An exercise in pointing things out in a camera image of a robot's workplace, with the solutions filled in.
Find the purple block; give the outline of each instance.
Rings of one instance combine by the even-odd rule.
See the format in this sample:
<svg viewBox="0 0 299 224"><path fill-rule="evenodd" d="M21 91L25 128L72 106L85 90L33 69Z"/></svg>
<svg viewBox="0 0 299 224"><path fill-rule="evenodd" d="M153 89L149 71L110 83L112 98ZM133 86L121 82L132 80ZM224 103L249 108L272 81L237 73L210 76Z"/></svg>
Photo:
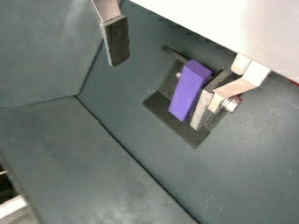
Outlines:
<svg viewBox="0 0 299 224"><path fill-rule="evenodd" d="M181 122L190 112L193 100L209 77L210 70L197 61L192 59L184 64L168 108L168 111Z"/></svg>

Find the gray surface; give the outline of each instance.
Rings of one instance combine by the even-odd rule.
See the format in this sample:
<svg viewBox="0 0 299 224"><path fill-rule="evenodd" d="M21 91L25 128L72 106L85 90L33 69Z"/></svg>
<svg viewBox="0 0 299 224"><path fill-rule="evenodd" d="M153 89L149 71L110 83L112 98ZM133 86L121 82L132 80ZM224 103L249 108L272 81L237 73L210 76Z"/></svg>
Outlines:
<svg viewBox="0 0 299 224"><path fill-rule="evenodd" d="M44 224L193 223L73 97L0 109L0 154Z"/></svg>
<svg viewBox="0 0 299 224"><path fill-rule="evenodd" d="M101 41L88 0L0 1L0 107L76 95Z"/></svg>
<svg viewBox="0 0 299 224"><path fill-rule="evenodd" d="M130 59L110 68L101 51L78 98L201 223L297 223L299 88L268 79L193 150L141 105L173 64L158 48L212 70L229 67L233 56L129 3L122 12Z"/></svg>
<svg viewBox="0 0 299 224"><path fill-rule="evenodd" d="M299 83L297 0L130 0Z"/></svg>

